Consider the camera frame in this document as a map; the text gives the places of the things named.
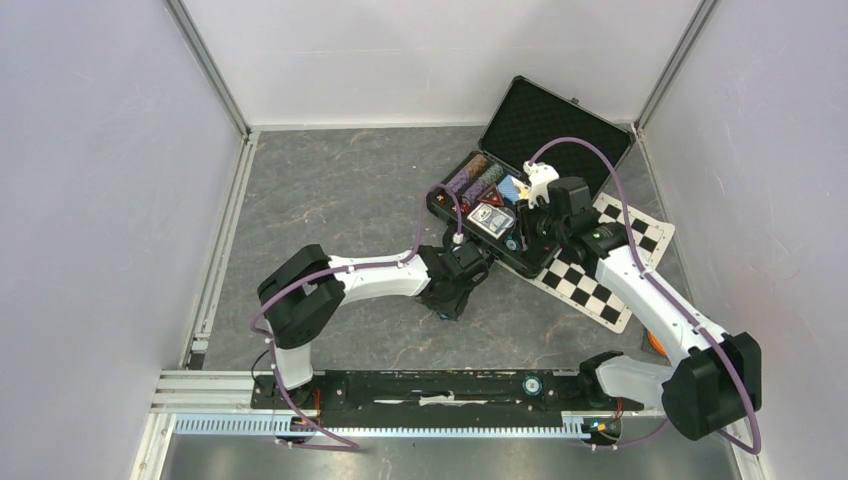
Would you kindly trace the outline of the black poker set case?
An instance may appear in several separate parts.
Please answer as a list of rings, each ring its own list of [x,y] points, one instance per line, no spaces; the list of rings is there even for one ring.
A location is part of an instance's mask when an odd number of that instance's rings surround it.
[[[476,149],[448,174],[443,188],[429,194],[427,208],[450,228],[461,227],[466,239],[477,243],[515,272],[533,278],[552,261],[559,246],[553,244],[527,252],[510,251],[504,242],[508,237],[518,240],[516,203],[504,198],[505,205],[496,208],[509,210],[516,221],[500,239],[471,224],[468,216],[480,202],[464,204],[462,195],[483,172],[474,177],[459,198],[447,192],[445,184],[464,169],[471,158],[481,154],[487,157],[488,167],[500,164],[506,175],[513,175],[525,184],[529,181],[523,164],[533,160],[553,167],[562,178],[582,178],[591,195],[597,196],[610,178],[608,168],[618,165],[633,143],[633,134],[625,128],[581,107],[575,100],[565,99],[524,76],[516,76]],[[446,197],[444,203],[436,200],[438,194]]]

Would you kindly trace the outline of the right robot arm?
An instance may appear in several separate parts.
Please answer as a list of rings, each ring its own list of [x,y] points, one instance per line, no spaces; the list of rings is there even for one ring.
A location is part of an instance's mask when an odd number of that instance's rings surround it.
[[[528,245],[555,243],[566,259],[623,301],[652,333],[669,361],[662,367],[607,352],[581,364],[580,400],[602,408],[615,397],[662,410],[690,440],[747,420],[760,442],[762,353],[748,333],[729,334],[651,269],[629,219],[604,222],[579,177],[545,180],[521,190],[517,203]]]

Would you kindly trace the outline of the clear round lid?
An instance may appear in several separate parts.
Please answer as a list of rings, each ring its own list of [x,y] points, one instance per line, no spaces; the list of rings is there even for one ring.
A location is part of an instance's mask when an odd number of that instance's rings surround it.
[[[495,238],[500,238],[510,231],[514,223],[514,216],[504,210],[493,210],[487,220],[488,228]]]

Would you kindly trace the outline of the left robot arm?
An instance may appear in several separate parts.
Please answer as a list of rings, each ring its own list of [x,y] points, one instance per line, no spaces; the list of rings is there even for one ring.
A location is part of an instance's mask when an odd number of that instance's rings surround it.
[[[492,263],[472,243],[360,259],[328,255],[318,244],[301,248],[259,285],[261,306],[251,321],[252,330],[271,345],[276,394],[295,408],[312,399],[311,343],[340,307],[408,297],[442,319],[456,320]]]

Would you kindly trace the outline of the purple chip stack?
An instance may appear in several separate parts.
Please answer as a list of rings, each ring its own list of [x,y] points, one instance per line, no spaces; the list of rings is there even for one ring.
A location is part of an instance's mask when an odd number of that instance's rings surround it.
[[[462,195],[462,192],[474,180],[474,174],[466,169],[459,170],[446,184],[445,189],[457,198]]]
[[[480,196],[489,188],[490,184],[485,181],[475,181],[469,186],[462,195],[464,204],[474,205],[478,202]]]

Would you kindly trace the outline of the brown chip stack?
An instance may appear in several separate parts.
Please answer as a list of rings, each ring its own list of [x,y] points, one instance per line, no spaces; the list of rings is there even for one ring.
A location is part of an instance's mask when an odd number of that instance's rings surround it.
[[[476,177],[484,172],[488,168],[488,165],[489,161],[487,157],[477,154],[467,162],[463,171],[471,177]]]

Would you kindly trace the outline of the red triangular card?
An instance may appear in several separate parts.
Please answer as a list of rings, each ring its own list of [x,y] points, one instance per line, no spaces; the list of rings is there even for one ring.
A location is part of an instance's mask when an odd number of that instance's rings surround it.
[[[478,198],[478,201],[483,204],[488,204],[494,207],[503,207],[505,202],[496,185],[490,185]]]

